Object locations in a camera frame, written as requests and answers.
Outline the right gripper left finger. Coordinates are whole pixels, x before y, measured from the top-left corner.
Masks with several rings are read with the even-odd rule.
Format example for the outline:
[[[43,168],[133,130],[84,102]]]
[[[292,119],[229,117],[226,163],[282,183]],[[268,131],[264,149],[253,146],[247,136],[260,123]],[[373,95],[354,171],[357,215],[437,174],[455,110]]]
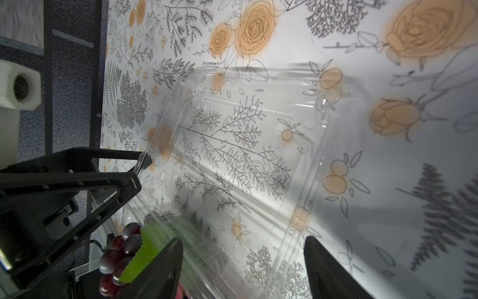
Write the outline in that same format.
[[[183,242],[172,239],[118,295],[119,299],[175,299],[183,261]]]

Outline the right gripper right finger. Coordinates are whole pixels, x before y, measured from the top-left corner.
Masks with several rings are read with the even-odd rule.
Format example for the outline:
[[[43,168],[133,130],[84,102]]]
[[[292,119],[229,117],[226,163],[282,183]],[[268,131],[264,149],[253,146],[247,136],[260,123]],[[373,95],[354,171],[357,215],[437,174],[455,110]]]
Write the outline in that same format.
[[[313,299],[372,297],[312,235],[305,241],[304,261]]]

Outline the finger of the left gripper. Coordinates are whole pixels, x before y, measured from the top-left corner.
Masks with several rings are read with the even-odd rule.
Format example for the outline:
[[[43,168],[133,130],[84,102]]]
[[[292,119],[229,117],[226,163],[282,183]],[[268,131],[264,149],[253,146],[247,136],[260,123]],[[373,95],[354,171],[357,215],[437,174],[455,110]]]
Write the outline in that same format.
[[[45,174],[1,174],[1,204],[6,206],[20,203],[27,198],[72,194],[80,191],[110,189],[113,194],[80,224],[72,228],[59,240],[53,241],[45,249],[34,254],[20,265],[8,272],[12,276],[24,273],[32,274],[36,270],[46,271],[55,266],[67,254],[75,250],[86,237],[102,225],[117,210],[137,195],[142,187],[138,176],[132,172],[126,173],[45,173]]]
[[[135,166],[129,170],[135,175],[152,164],[150,154],[141,151],[78,147],[12,164],[1,174],[98,173],[96,159],[135,160]]]

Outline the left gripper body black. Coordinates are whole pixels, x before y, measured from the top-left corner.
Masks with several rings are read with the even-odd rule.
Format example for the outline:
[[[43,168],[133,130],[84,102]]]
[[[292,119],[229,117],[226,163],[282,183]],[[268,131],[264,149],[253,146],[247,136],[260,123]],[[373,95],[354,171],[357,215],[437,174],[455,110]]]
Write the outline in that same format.
[[[62,244],[79,211],[70,201],[62,207],[14,206],[1,209],[1,268],[15,284],[35,284],[75,250]]]

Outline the dark purple grape bunch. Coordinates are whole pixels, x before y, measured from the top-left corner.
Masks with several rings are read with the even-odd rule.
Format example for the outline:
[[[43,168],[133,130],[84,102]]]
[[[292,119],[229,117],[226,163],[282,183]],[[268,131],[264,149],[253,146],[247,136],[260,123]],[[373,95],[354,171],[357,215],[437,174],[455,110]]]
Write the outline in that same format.
[[[139,223],[127,224],[121,235],[114,237],[104,251],[99,261],[99,271],[103,274],[99,284],[102,296],[116,298],[138,275],[133,259],[143,245],[141,228]]]

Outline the clear clamshell container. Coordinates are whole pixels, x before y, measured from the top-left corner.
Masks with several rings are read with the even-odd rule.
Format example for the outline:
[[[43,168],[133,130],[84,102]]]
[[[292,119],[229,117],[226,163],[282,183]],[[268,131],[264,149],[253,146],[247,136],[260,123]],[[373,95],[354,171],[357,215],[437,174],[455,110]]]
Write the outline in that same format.
[[[243,75],[203,67],[166,95],[140,174],[154,245],[183,242],[188,299],[309,299],[310,189],[344,83],[312,63]]]

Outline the red grape bunch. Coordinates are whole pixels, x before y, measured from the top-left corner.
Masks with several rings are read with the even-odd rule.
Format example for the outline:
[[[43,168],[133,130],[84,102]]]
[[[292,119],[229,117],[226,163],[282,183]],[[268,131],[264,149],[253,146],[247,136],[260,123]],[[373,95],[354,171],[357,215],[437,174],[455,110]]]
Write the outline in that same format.
[[[187,292],[184,290],[184,287],[179,284],[176,291],[175,299],[188,299]]]

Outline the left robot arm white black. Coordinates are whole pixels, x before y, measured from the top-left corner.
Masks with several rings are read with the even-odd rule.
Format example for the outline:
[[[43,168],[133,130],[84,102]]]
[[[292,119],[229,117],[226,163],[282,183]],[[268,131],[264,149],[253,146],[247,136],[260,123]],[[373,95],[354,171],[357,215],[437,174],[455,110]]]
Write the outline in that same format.
[[[71,148],[17,162],[14,127],[41,103],[41,74],[1,62],[1,290],[31,288],[141,189],[139,151]]]

